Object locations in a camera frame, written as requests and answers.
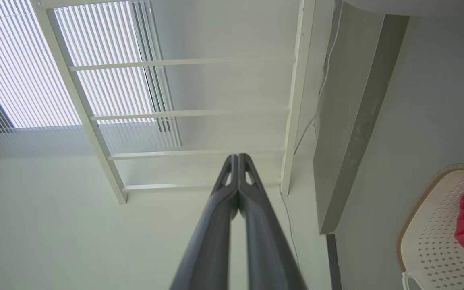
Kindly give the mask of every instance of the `ceiling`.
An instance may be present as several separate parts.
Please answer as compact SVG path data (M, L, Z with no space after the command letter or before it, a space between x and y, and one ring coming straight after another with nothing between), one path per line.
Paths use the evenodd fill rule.
M0 54L16 56L0 63L13 125L0 156L92 148L126 203L128 192L211 186L225 156L246 152L287 193L314 1L97 2L0 2L0 46L15 47Z
M365 11L424 17L464 17L464 0L346 0Z

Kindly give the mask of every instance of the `electrical cable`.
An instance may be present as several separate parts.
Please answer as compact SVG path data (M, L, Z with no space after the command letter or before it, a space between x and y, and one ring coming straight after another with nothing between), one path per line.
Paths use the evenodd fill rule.
M288 215L288 221L289 221L289 235L291 236L291 242L293 242L293 249L295 249L295 255L296 255L296 263L298 264L298 269L300 270L300 260L298 259L298 252L296 251L295 241L293 239L293 229L291 226L291 219L289 218L288 207L286 206L286 202L284 200L284 197L282 196L282 192L279 190L278 193L280 193L280 198L282 198L282 202L284 203L284 207L286 208L286 214Z
M293 155L296 154L296 151L298 150L298 147L300 147L300 143L302 143L302 140L304 139L305 132L307 132L307 129L309 128L311 123L318 116L318 110L320 109L320 96L322 94L322 91L323 91L323 88L324 88L325 84L327 83L328 70L329 70L329 67L330 67L330 56L332 55L332 51L334 50L334 46L336 45L336 40L338 39L339 25L341 23L341 14L342 13L343 13L343 1L341 1L341 7L339 8L339 18L338 18L338 27L336 28L336 35L334 37L334 41L332 43L332 46L330 47L329 56L327 58L327 69L325 70L325 78L323 79L323 84L322 84L322 87L320 88L320 92L318 92L318 106L316 108L316 113L313 116L313 118L311 119L311 121L309 121L309 123L305 127L304 132L302 133L302 137L300 137L300 139L298 140L298 143L296 144L295 151L294 151Z

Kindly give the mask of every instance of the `fluorescent light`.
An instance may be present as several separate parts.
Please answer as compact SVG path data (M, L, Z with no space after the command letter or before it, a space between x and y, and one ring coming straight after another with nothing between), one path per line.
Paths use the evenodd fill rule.
M61 7L54 11L74 66L143 61L137 39L136 15L130 2ZM77 74L94 114L150 114L155 110L151 104L151 81L145 70L157 68L112 68Z
M0 104L16 128L80 124L27 0L0 0Z

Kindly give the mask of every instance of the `ceiling grille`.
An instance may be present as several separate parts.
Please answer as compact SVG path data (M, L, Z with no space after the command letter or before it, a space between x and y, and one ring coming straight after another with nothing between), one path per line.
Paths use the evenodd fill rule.
M64 7L55 15L74 65L162 58L153 11L145 2ZM173 110L164 68L77 75L95 115ZM113 153L180 146L174 118L98 123ZM90 152L87 138L31 3L0 0L0 155L82 152Z

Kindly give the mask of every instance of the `gray wall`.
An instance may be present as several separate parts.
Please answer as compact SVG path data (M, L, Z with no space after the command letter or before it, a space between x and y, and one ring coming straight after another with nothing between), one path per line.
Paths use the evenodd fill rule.
M412 18L336 229L345 290L401 289L396 235L435 172L464 162L464 19Z

